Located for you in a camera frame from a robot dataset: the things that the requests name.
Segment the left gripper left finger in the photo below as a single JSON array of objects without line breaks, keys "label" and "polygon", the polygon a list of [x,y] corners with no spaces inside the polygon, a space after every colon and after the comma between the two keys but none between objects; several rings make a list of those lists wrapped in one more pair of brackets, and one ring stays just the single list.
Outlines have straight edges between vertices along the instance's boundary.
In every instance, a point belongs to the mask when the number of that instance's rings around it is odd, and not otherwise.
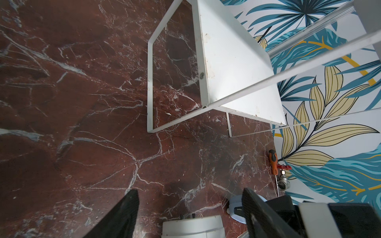
[{"label": "left gripper left finger", "polygon": [[132,238],[139,205],[138,190],[130,190],[85,237]]}]

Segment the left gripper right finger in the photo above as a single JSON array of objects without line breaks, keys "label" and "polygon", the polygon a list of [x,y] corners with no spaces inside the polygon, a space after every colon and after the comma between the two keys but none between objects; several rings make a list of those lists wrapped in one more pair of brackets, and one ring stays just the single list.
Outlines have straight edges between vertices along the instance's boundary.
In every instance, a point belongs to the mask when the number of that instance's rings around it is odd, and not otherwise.
[{"label": "left gripper right finger", "polygon": [[291,197],[284,195],[264,202],[252,189],[242,194],[244,217],[250,238],[299,238],[301,235],[289,225],[296,217]]}]

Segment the light blue square alarm clock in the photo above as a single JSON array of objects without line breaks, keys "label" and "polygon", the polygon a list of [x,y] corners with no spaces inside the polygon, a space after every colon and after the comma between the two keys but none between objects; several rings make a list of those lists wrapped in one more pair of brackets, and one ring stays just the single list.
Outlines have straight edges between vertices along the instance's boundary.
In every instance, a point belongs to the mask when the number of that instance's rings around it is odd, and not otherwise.
[{"label": "light blue square alarm clock", "polygon": [[245,214],[243,211],[242,195],[235,195],[229,199],[227,213],[235,221],[246,224]]}]

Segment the white square alarm clock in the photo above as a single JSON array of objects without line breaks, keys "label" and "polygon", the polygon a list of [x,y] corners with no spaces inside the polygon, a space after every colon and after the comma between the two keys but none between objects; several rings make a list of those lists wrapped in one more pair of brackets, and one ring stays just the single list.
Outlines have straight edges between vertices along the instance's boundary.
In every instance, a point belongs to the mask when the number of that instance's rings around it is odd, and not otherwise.
[{"label": "white square alarm clock", "polygon": [[225,238],[220,215],[163,223],[162,238]]}]

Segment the white two-tier shelf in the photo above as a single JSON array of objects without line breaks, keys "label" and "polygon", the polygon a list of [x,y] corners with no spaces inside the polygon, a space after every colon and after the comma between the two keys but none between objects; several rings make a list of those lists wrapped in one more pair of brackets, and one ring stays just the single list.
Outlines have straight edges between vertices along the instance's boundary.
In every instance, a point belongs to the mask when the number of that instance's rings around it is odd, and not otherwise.
[{"label": "white two-tier shelf", "polygon": [[343,57],[381,40],[381,27],[369,22],[375,15],[375,1],[354,1],[355,12],[367,33],[326,53],[279,73],[273,71],[270,57],[220,1],[191,1],[196,45],[201,108],[179,119],[154,127],[153,45],[180,6],[173,1],[148,41],[147,53],[147,131],[155,133],[210,110],[282,125],[285,117],[276,84],[319,64]]}]

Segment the orange handled screwdriver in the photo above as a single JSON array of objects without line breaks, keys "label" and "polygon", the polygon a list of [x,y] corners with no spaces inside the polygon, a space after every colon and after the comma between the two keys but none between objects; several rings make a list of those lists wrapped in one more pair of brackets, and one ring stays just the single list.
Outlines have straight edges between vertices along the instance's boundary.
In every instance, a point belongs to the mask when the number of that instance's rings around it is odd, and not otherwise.
[{"label": "orange handled screwdriver", "polygon": [[269,150],[268,152],[268,156],[269,156],[269,161],[270,161],[270,164],[271,164],[271,172],[273,175],[277,176],[278,175],[278,157],[277,157],[277,153],[275,150],[271,149]]}]

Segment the right aluminium frame post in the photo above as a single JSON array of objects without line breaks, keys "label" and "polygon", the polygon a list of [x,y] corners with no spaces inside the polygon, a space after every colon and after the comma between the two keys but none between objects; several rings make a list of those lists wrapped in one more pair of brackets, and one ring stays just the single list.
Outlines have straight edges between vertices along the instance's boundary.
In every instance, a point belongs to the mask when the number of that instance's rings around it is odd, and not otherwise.
[{"label": "right aluminium frame post", "polygon": [[315,33],[318,33],[327,26],[337,22],[340,18],[348,14],[351,14],[354,11],[354,1],[347,2],[346,4],[340,6],[338,9],[334,10],[332,13],[329,13],[328,15],[322,17],[317,22],[311,24],[310,26],[304,28],[303,30],[299,31],[298,33],[294,34],[293,36],[289,37],[288,39],[273,47],[271,50],[267,52],[269,57],[271,59],[274,58],[277,54],[295,46],[300,41],[314,35]]}]

